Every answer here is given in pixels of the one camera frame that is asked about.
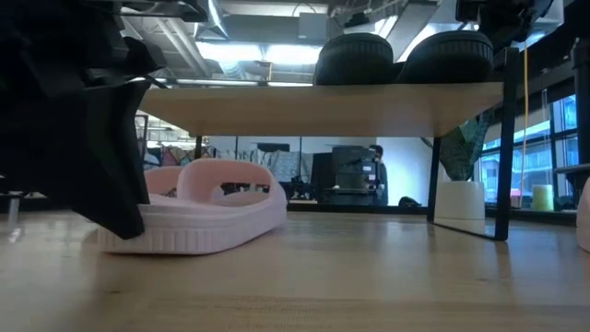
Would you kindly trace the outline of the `large glass window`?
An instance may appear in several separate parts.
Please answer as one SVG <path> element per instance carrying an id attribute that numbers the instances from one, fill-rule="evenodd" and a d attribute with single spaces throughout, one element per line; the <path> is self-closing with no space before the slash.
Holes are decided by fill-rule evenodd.
<path id="1" fill-rule="evenodd" d="M 574 189 L 556 169 L 579 163 L 576 97 L 545 103 L 515 121 L 511 198 L 513 205 L 532 209 L 535 184 L 551 184 L 554 210 L 574 209 Z"/>

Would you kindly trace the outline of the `silver metal post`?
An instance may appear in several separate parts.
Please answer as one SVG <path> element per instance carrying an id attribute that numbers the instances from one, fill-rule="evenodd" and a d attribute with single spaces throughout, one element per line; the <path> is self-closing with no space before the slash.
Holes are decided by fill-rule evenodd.
<path id="1" fill-rule="evenodd" d="M 21 195 L 16 193 L 9 193 L 8 204 L 8 224 L 13 227 L 18 223 L 18 213 Z"/>

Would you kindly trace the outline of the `yellow-green cylinder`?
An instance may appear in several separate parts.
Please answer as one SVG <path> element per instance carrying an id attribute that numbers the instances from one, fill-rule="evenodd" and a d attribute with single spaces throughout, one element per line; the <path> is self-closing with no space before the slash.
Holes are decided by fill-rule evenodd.
<path id="1" fill-rule="evenodd" d="M 535 184 L 532 188 L 531 208 L 536 211 L 553 211 L 554 196 L 551 184 Z"/>

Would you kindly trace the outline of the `colourful patterned fabric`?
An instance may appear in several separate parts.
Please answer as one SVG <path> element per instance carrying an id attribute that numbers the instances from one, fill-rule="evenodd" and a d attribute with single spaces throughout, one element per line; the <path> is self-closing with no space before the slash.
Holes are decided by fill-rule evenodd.
<path id="1" fill-rule="evenodd" d="M 184 166 L 195 159 L 195 149 L 183 149 L 175 146 L 162 146 L 160 148 L 160 165 Z"/>

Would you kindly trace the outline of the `person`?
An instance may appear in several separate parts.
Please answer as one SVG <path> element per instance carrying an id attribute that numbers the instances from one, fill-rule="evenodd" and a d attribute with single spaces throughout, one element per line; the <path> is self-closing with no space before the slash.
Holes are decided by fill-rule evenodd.
<path id="1" fill-rule="evenodd" d="M 381 145 L 370 145 L 369 149 L 374 151 L 377 164 L 376 203 L 378 206 L 386 207 L 388 205 L 388 184 L 387 170 L 383 160 L 384 149 Z"/>

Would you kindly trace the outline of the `grey rectangular air duct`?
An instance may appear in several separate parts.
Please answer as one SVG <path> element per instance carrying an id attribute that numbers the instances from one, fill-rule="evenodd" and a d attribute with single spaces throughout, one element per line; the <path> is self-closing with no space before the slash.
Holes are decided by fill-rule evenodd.
<path id="1" fill-rule="evenodd" d="M 343 34 L 326 14 L 301 13 L 298 17 L 231 15 L 222 27 L 232 42 L 323 45 Z"/>

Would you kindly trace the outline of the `black upright post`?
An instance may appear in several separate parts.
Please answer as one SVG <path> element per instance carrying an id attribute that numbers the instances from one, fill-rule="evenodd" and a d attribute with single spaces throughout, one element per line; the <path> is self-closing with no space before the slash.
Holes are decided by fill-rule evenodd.
<path id="1" fill-rule="evenodd" d="M 576 184 L 583 187 L 590 177 L 590 38 L 579 39 L 572 49 L 572 71 L 576 97 L 580 171 Z"/>

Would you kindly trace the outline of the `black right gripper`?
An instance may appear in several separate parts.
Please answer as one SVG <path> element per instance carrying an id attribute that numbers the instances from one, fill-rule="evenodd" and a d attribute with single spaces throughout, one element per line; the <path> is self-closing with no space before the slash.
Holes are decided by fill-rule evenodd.
<path id="1" fill-rule="evenodd" d="M 530 26 L 544 17 L 553 0 L 456 0 L 455 19 L 489 28 L 493 52 L 524 42 Z"/>

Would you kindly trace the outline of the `silver round air duct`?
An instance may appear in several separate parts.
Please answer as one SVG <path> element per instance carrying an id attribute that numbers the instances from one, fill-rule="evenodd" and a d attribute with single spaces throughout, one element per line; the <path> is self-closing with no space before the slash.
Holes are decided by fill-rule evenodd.
<path id="1" fill-rule="evenodd" d="M 223 25 L 223 18 L 227 16 L 227 13 L 218 0 L 196 0 L 196 2 L 205 10 L 206 19 L 195 24 L 195 39 L 228 40 L 230 37 Z"/>

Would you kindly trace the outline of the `wooden shelf with black legs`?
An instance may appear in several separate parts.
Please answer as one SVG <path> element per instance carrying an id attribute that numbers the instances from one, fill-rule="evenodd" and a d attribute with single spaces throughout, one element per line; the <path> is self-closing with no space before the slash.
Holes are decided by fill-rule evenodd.
<path id="1" fill-rule="evenodd" d="M 509 235 L 517 85 L 516 48 L 494 59 L 495 79 L 467 84 L 150 89 L 139 110 L 194 136 L 392 136 L 432 138 L 427 221 L 434 222 L 443 136 L 501 106 L 494 241 Z"/>

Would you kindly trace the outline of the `green plant in white pot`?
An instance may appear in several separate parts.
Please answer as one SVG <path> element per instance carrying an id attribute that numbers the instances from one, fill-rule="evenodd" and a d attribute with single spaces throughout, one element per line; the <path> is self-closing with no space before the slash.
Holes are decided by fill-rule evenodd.
<path id="1" fill-rule="evenodd" d="M 472 177 L 493 114 L 485 111 L 441 138 L 439 161 L 449 181 L 441 182 L 437 189 L 435 222 L 484 219 L 483 184 Z"/>

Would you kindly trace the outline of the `black slide sandal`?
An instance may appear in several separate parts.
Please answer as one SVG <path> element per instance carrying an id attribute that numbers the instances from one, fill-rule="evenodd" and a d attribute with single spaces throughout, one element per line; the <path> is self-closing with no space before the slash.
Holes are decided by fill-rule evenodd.
<path id="1" fill-rule="evenodd" d="M 451 30 L 431 35 L 408 55 L 396 83 L 484 82 L 493 70 L 493 46 L 481 32 Z"/>
<path id="2" fill-rule="evenodd" d="M 316 86 L 380 85 L 398 74 L 390 43 L 376 34 L 351 33 L 329 40 L 313 74 Z"/>

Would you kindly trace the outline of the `grey patterned fabric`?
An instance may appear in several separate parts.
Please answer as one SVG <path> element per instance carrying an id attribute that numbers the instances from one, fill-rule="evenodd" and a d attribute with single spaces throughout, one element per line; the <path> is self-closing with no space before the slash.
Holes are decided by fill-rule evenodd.
<path id="1" fill-rule="evenodd" d="M 270 170 L 279 182 L 289 183 L 297 175 L 304 183 L 311 181 L 313 168 L 311 153 L 282 150 L 263 152 L 261 149 L 255 149 L 249 153 L 248 159 Z"/>

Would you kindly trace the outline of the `bright ceiling light strip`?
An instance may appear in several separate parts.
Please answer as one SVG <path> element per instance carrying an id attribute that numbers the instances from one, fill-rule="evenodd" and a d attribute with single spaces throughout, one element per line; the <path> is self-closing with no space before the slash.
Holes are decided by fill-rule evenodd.
<path id="1" fill-rule="evenodd" d="M 235 44 L 198 41 L 201 55 L 218 62 L 267 61 L 282 65 L 312 65 L 318 60 L 321 48 L 307 45 Z"/>

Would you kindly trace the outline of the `black machine cabinet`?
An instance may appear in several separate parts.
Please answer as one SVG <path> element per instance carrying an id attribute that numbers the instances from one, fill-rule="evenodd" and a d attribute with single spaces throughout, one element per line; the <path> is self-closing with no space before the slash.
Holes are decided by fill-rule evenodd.
<path id="1" fill-rule="evenodd" d="M 374 146 L 336 146 L 313 155 L 311 184 L 321 205 L 379 206 L 381 163 Z"/>

